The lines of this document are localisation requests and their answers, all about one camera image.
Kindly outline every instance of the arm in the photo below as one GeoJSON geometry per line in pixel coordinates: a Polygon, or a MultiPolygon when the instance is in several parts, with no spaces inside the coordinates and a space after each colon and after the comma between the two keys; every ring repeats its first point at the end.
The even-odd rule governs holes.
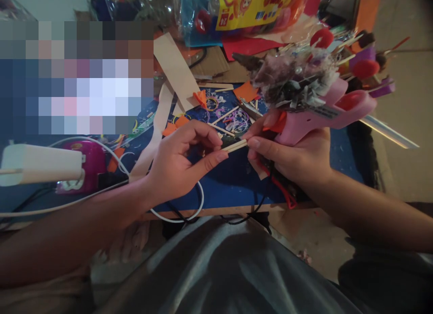
{"type": "Polygon", "coordinates": [[[165,138],[144,178],[53,213],[0,245],[0,287],[41,282],[87,263],[150,208],[187,194],[228,157],[203,122],[191,121],[165,138]],[[214,150],[195,165],[184,154],[202,143],[214,150]]]}
{"type": "Polygon", "coordinates": [[[351,237],[399,250],[433,253],[433,218],[331,169],[328,129],[309,133],[294,147],[282,146],[257,136],[267,118],[274,121],[271,116],[257,121],[245,134],[249,158],[261,154],[274,160],[276,169],[299,185],[351,237]]]}

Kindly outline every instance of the white charger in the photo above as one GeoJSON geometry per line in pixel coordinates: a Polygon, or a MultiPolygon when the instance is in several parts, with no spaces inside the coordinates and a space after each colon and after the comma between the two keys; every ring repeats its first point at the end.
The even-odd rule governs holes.
{"type": "Polygon", "coordinates": [[[78,180],[82,172],[79,151],[27,144],[3,150],[0,186],[78,180]]]}

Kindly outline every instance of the table surface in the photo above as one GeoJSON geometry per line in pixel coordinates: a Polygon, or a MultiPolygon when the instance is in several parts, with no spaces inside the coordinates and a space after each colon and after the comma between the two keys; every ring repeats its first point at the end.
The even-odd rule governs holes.
{"type": "MultiPolygon", "coordinates": [[[[207,89],[208,95],[214,89],[207,89]]],[[[224,113],[235,106],[235,95],[232,91],[217,93],[217,96],[222,96],[226,102],[220,103],[219,109],[223,109],[224,113]]],[[[149,99],[147,106],[138,115],[138,120],[143,121],[147,118],[150,112],[156,110],[157,102],[149,99]]],[[[262,113],[266,112],[266,106],[262,101],[259,101],[259,109],[262,113]]],[[[195,119],[206,121],[210,116],[210,121],[216,120],[218,117],[214,112],[209,115],[203,109],[198,111],[191,110],[188,114],[195,119]]],[[[140,152],[146,147],[152,137],[153,128],[143,133],[130,143],[125,152],[134,152],[135,155],[129,154],[122,161],[128,170],[131,170],[138,159],[140,152]]],[[[20,137],[1,137],[3,149],[13,139],[14,143],[28,143],[34,145],[47,146],[65,137],[73,137],[73,135],[24,135],[20,137]]],[[[229,159],[217,166],[214,170],[208,173],[200,180],[204,190],[204,205],[200,215],[218,215],[229,213],[245,213],[251,212],[252,205],[257,205],[263,197],[267,180],[260,181],[256,172],[252,169],[247,159],[247,148],[239,149],[230,154],[229,159]]],[[[110,155],[106,156],[107,162],[110,160],[110,155]]],[[[355,167],[355,161],[352,153],[352,148],[349,142],[346,129],[331,130],[331,156],[330,162],[332,168],[338,170],[349,177],[363,182],[361,174],[355,167]]],[[[27,198],[33,191],[38,189],[39,184],[17,185],[12,187],[0,188],[0,211],[10,212],[16,208],[23,200],[27,198]]],[[[25,211],[39,210],[59,206],[79,198],[82,195],[57,195],[55,193],[48,194],[40,199],[37,199],[25,208],[25,211]]],[[[270,185],[267,197],[265,198],[263,211],[284,209],[285,200],[281,191],[275,186],[270,185]]],[[[187,216],[195,212],[200,203],[200,193],[198,189],[193,189],[186,196],[172,201],[180,211],[187,216]]],[[[166,205],[159,205],[155,208],[165,217],[176,217],[166,205]]],[[[33,221],[39,216],[19,217],[14,219],[14,222],[33,221]]],[[[154,219],[154,215],[149,214],[148,219],[154,219]]]]}

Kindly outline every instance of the white cable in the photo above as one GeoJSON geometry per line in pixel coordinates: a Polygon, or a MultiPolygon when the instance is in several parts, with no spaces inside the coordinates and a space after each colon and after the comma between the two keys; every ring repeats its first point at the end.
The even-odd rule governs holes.
{"type": "MultiPolygon", "coordinates": [[[[92,142],[94,142],[94,143],[97,143],[97,144],[101,145],[101,146],[102,146],[106,151],[108,151],[108,152],[109,152],[109,153],[114,157],[114,159],[118,162],[120,171],[123,172],[123,173],[125,173],[127,176],[130,176],[129,171],[126,169],[125,165],[122,163],[122,160],[121,160],[121,158],[122,158],[124,155],[126,155],[126,154],[128,154],[128,153],[130,153],[130,152],[125,153],[124,155],[122,155],[121,158],[118,158],[117,155],[116,155],[116,154],[115,154],[115,153],[114,153],[114,152],[113,152],[109,147],[107,147],[107,146],[104,145],[103,143],[101,143],[101,142],[99,142],[99,141],[97,141],[97,140],[95,140],[95,139],[93,139],[93,138],[85,137],[85,136],[68,137],[68,138],[65,138],[65,139],[59,140],[58,142],[55,142],[55,143],[51,144],[51,145],[48,146],[48,147],[53,147],[53,146],[55,146],[55,145],[58,145],[58,144],[60,144],[60,143],[63,143],[63,142],[65,142],[65,141],[68,141],[68,140],[78,140],[78,139],[89,140],[89,141],[92,141],[92,142]]],[[[103,190],[101,190],[101,191],[95,192],[95,193],[93,193],[93,194],[91,194],[91,195],[89,195],[89,196],[87,196],[87,197],[81,198],[81,199],[79,199],[79,200],[75,200],[75,201],[73,201],[73,202],[70,202],[70,203],[67,203],[67,204],[64,204],[64,205],[61,205],[61,206],[57,206],[57,207],[53,207],[53,208],[48,208],[48,209],[42,209],[42,210],[27,211],[27,212],[0,212],[0,217],[3,217],[3,218],[24,217],[24,216],[39,215],[39,214],[44,214],[44,213],[48,213],[48,212],[53,212],[53,211],[56,211],[56,210],[60,210],[60,209],[63,209],[63,208],[66,208],[66,207],[69,207],[69,206],[75,205],[75,204],[77,204],[77,203],[79,203],[79,202],[82,202],[82,201],[84,201],[84,200],[90,199],[91,197],[94,197],[94,196],[96,196],[97,194],[100,194],[100,193],[102,193],[102,192],[105,192],[105,191],[111,190],[112,188],[115,188],[116,186],[119,186],[119,185],[121,185],[121,184],[123,184],[123,183],[125,183],[125,182],[126,182],[126,181],[123,181],[123,182],[117,183],[117,184],[115,184],[115,185],[112,185],[111,187],[108,187],[108,188],[105,188],[105,189],[103,189],[103,190]]],[[[198,209],[197,209],[197,212],[196,212],[194,215],[192,215],[189,219],[193,219],[193,218],[197,217],[197,215],[198,215],[198,214],[200,213],[200,211],[203,209],[203,204],[204,204],[204,191],[203,191],[203,187],[202,187],[202,185],[200,184],[200,181],[198,181],[197,184],[198,184],[198,187],[200,188],[200,193],[202,194],[202,200],[201,200],[201,202],[200,202],[200,206],[199,206],[198,209]]],[[[164,221],[166,221],[166,222],[171,222],[171,223],[183,223],[183,222],[184,222],[183,220],[173,220],[173,219],[165,218],[165,217],[161,216],[159,213],[157,213],[157,212],[156,212],[155,210],[153,210],[153,209],[150,209],[150,211],[151,211],[151,212],[152,212],[156,217],[158,217],[159,219],[162,219],[162,220],[164,220],[164,221]]]]}
{"type": "MultiPolygon", "coordinates": [[[[126,152],[126,153],[124,153],[122,156],[120,156],[120,158],[119,158],[119,159],[120,159],[120,162],[122,162],[122,158],[123,158],[123,156],[128,155],[128,154],[133,154],[133,155],[135,155],[134,152],[126,152]]],[[[123,174],[128,175],[126,172],[124,172],[124,171],[122,170],[121,167],[119,167],[119,171],[122,172],[123,174]]]]}
{"type": "Polygon", "coordinates": [[[76,203],[82,202],[84,200],[90,199],[91,197],[94,197],[97,194],[100,194],[102,192],[111,190],[112,188],[115,188],[116,186],[122,185],[123,183],[126,183],[126,182],[128,182],[128,180],[125,180],[123,182],[117,183],[117,184],[112,185],[112,186],[110,186],[108,188],[105,188],[105,189],[103,189],[101,191],[95,192],[94,194],[88,195],[87,197],[81,198],[79,200],[75,200],[73,202],[70,202],[70,203],[67,203],[67,204],[64,204],[64,205],[61,205],[61,206],[57,206],[57,207],[53,207],[53,208],[48,208],[48,209],[42,209],[42,210],[27,211],[27,212],[0,212],[0,217],[8,217],[8,218],[11,218],[11,217],[24,217],[24,216],[39,215],[39,214],[43,214],[43,213],[47,213],[47,212],[53,212],[53,211],[56,211],[56,210],[60,210],[60,209],[63,209],[63,208],[75,205],[76,203]]]}

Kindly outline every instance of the yellow package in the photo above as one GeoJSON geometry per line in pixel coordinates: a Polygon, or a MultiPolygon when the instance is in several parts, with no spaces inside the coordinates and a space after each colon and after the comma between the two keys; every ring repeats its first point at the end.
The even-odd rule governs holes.
{"type": "Polygon", "coordinates": [[[272,23],[291,0],[219,0],[217,31],[272,23]]]}

